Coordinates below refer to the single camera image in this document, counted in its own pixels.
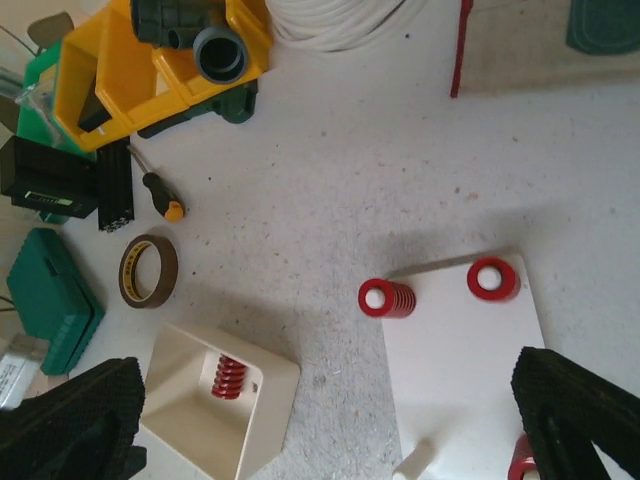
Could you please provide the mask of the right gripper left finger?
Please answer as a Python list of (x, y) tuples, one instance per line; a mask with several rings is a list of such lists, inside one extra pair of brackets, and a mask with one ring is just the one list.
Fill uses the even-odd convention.
[(130, 479), (146, 467), (134, 444), (145, 401), (135, 357), (109, 359), (1, 412), (3, 479)]

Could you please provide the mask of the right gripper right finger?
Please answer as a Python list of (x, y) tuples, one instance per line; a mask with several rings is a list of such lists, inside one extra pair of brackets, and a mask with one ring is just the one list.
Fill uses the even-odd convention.
[(639, 477), (639, 398), (559, 353), (521, 350), (511, 388), (542, 479)]

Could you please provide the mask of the red large spring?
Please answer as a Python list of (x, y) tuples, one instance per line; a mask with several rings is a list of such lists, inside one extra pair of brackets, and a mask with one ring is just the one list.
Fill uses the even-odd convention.
[(540, 474), (533, 456), (533, 450), (525, 433), (523, 433), (516, 441), (507, 473), (507, 479), (540, 480)]
[(416, 304), (416, 295), (410, 286), (387, 279), (369, 279), (358, 291), (360, 310), (372, 318), (406, 318)]
[(466, 281), (477, 299), (490, 303), (512, 300), (521, 286), (515, 268), (498, 257), (483, 257), (475, 261), (467, 272)]

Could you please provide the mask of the white parts tray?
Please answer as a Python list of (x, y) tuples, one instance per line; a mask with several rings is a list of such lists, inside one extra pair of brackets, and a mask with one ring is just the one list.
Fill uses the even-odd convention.
[[(218, 359), (247, 366), (235, 400), (211, 394)], [(140, 422), (212, 479), (248, 479), (282, 450), (300, 368), (213, 326), (164, 325), (145, 380)]]

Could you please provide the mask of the brown tape roll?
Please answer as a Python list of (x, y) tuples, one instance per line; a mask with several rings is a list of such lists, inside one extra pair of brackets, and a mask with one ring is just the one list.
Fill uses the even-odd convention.
[(178, 256), (168, 238), (140, 235), (129, 243), (121, 258), (120, 294), (131, 308), (158, 308), (173, 293), (178, 271)]

